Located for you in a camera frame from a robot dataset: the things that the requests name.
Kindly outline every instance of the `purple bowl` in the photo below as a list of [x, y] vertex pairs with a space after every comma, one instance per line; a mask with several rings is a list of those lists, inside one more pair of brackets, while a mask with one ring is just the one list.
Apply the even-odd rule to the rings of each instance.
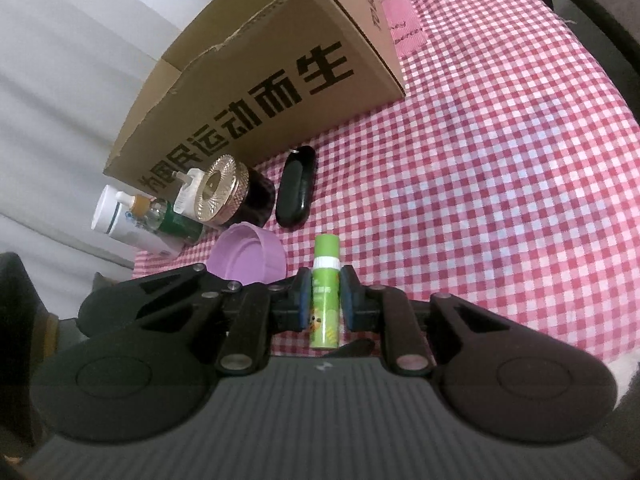
[[207, 270], [243, 285], [272, 283], [287, 277], [287, 258], [274, 233], [242, 222], [218, 237], [207, 260]]

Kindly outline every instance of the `pink fabric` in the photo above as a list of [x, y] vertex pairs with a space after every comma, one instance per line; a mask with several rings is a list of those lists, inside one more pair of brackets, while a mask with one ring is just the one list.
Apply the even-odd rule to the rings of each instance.
[[[334, 232], [363, 283], [447, 290], [601, 358], [638, 346], [640, 128], [622, 97], [539, 0], [412, 1], [428, 42], [402, 60], [406, 99], [313, 139], [309, 220], [266, 225], [289, 273]], [[258, 169], [277, 183], [285, 159]], [[212, 243], [140, 253], [134, 275]], [[305, 333], [273, 351], [316, 354]]]
[[422, 31], [422, 24], [411, 0], [382, 0], [382, 8], [398, 56], [408, 56], [420, 50], [427, 42], [427, 36]]

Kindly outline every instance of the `green glue stick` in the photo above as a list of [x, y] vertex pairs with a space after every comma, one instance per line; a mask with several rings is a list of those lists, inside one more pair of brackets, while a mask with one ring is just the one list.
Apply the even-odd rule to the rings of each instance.
[[340, 238], [318, 235], [314, 248], [311, 348], [338, 348], [340, 330]]

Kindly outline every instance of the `gingham fabric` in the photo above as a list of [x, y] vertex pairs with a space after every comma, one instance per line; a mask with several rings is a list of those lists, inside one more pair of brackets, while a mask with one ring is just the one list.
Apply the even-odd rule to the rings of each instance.
[[[638, 345], [640, 129], [622, 97], [539, 0], [412, 1], [428, 42], [402, 59], [407, 98], [311, 140], [309, 220], [266, 225], [289, 273], [334, 232], [363, 283], [446, 290], [604, 359]], [[258, 169], [277, 183], [285, 159]], [[134, 275], [212, 244], [140, 253]], [[306, 333], [273, 352], [315, 354]]]

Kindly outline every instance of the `glue stick cap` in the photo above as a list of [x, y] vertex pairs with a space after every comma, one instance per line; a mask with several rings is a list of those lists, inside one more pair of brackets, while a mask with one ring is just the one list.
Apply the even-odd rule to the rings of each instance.
[[340, 259], [340, 238], [337, 235], [324, 234], [316, 237], [314, 257], [322, 256]]

